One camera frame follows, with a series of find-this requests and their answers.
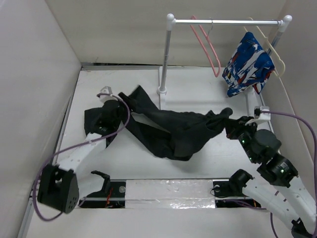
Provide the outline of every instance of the orange wire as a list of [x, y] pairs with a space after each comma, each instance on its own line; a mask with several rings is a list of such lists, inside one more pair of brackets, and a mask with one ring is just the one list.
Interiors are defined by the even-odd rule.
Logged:
[[110, 189], [110, 192], [109, 192], [109, 195], [108, 195], [108, 197], [107, 197], [107, 202], [106, 202], [106, 206], [105, 206], [105, 208], [109, 205], [109, 199], [110, 199], [110, 197], [111, 197], [111, 194], [112, 194], [112, 191], [113, 191], [113, 187]]
[[[197, 18], [196, 18], [194, 15], [192, 15], [191, 19], [196, 20]], [[199, 37], [199, 35], [197, 34], [195, 28], [194, 28], [192, 25], [190, 25], [190, 27], [192, 28], [192, 30], [193, 30], [193, 32], [194, 32], [194, 34], [195, 34], [197, 40], [199, 41], [200, 45], [202, 46], [202, 48], [203, 48], [203, 50], [204, 50], [204, 52], [205, 52], [205, 54], [206, 54], [206, 56], [207, 56], [207, 58], [208, 58], [208, 61], [209, 61], [210, 65], [211, 65], [211, 68], [212, 68], [212, 70], [213, 70], [213, 73], [214, 73], [215, 77], [218, 77], [219, 74], [220, 74], [221, 65], [220, 65], [220, 61], [219, 61], [219, 59], [218, 59], [218, 55], [217, 55], [216, 51], [214, 50], [214, 48], [213, 48], [213, 46], [212, 46], [212, 44], [211, 44], [211, 42], [210, 42], [209, 36], [208, 36], [208, 35], [206, 34], [206, 32], [204, 31], [203, 27], [202, 27], [201, 25], [199, 25], [200, 30], [202, 31], [203, 35], [205, 36], [205, 38], [206, 38], [206, 40], [207, 40], [207, 42], [208, 42], [208, 44], [209, 44], [209, 46], [210, 46], [210, 48], [211, 48], [211, 50], [212, 50], [214, 56], [216, 57], [216, 61], [217, 61], [217, 63], [218, 63], [218, 72], [217, 72], [217, 73], [216, 73], [216, 70], [215, 70], [214, 65], [213, 65], [213, 63], [212, 63], [212, 60], [211, 60], [211, 58], [210, 58], [210, 55], [208, 54], [207, 49], [206, 49], [206, 47], [204, 46], [204, 43], [203, 43], [202, 40], [200, 39], [200, 37]]]

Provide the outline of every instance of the screw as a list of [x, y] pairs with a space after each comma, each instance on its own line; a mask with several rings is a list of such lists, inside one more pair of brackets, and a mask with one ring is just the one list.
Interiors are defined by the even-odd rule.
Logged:
[[213, 190], [215, 192], [220, 192], [220, 186], [218, 184], [216, 184], [215, 186], [213, 186]]
[[125, 186], [120, 186], [119, 192], [124, 193], [125, 192]]

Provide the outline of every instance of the blue and white fabric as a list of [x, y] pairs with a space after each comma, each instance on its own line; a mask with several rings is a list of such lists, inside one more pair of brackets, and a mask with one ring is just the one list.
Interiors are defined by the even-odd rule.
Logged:
[[222, 77], [232, 97], [253, 86], [260, 94], [271, 72], [275, 69], [269, 55], [262, 49], [251, 32], [247, 32], [233, 53]]

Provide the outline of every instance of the white wall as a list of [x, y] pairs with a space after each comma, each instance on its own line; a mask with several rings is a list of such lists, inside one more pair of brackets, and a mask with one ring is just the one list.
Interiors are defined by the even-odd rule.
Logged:
[[19, 232], [80, 64], [44, 0], [0, 0], [0, 237]]
[[[166, 15], [189, 19], [275, 19], [285, 0], [46, 0], [81, 62], [162, 64]], [[245, 34], [215, 26], [211, 40], [223, 64]], [[208, 65], [189, 26], [172, 32], [169, 63]]]
[[[288, 0], [280, 16], [290, 14], [293, 21], [283, 34], [276, 50], [285, 61], [282, 83], [274, 75], [264, 88], [266, 103], [274, 111], [294, 113], [305, 118], [317, 131], [317, 1]], [[281, 152], [288, 157], [314, 193], [312, 156], [314, 150], [310, 131], [294, 119], [272, 116], [277, 136], [282, 140]]]

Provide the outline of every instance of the pink hanger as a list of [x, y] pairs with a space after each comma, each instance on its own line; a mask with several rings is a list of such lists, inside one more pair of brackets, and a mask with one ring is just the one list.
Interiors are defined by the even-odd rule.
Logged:
[[[196, 18], [194, 15], [192, 15], [191, 19], [196, 20], [197, 18]], [[211, 67], [212, 67], [212, 70], [213, 70], [214, 75], [215, 75], [216, 77], [218, 77], [219, 74], [220, 74], [221, 65], [220, 65], [220, 61], [219, 61], [219, 59], [218, 59], [217, 53], [216, 53], [216, 51], [214, 50], [214, 48], [213, 48], [213, 46], [212, 46], [212, 44], [211, 44], [211, 42], [210, 42], [209, 36], [208, 36], [208, 35], [206, 34], [206, 32], [204, 31], [203, 27], [202, 27], [201, 25], [199, 25], [200, 30], [202, 31], [203, 35], [205, 36], [205, 38], [206, 38], [208, 44], [210, 45], [210, 48], [211, 48], [211, 50], [212, 50], [214, 56], [216, 57], [216, 60], [217, 60], [217, 63], [218, 63], [218, 72], [217, 72], [217, 73], [216, 73], [216, 70], [215, 70], [214, 65], [213, 65], [213, 63], [212, 63], [212, 60], [211, 60], [211, 58], [210, 58], [210, 55], [208, 54], [207, 49], [206, 49], [206, 47], [204, 46], [204, 44], [203, 44], [202, 40], [200, 39], [200, 37], [198, 36], [198, 34], [197, 34], [195, 28], [194, 28], [192, 25], [190, 25], [190, 27], [192, 28], [192, 30], [193, 30], [195, 36], [197, 37], [197, 40], [199, 41], [200, 45], [202, 46], [202, 48], [203, 48], [203, 50], [204, 50], [204, 52], [205, 52], [205, 54], [206, 54], [206, 56], [207, 56], [207, 58], [208, 58], [208, 60], [209, 60], [209, 62], [210, 62], [210, 65], [211, 65]]]

